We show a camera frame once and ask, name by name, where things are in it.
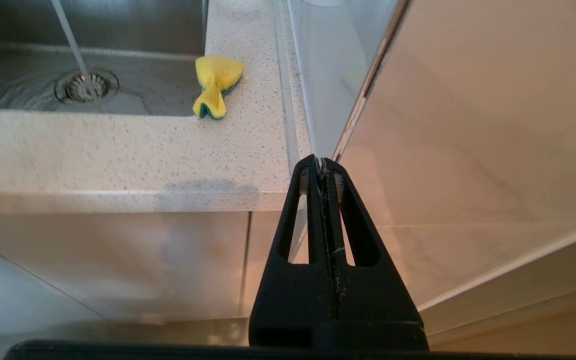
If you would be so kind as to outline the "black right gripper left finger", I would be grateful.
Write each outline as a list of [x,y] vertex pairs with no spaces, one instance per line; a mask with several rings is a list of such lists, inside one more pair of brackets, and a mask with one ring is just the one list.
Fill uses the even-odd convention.
[[[334,317],[320,174],[313,154],[295,165],[249,319],[252,347],[310,347],[314,330]],[[306,202],[306,264],[290,262],[301,197]]]

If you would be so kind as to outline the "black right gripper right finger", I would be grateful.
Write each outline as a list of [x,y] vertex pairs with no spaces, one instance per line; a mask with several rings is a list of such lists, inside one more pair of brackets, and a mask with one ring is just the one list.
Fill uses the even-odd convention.
[[347,171],[322,160],[322,211],[333,319],[322,345],[344,350],[427,351],[425,326]]

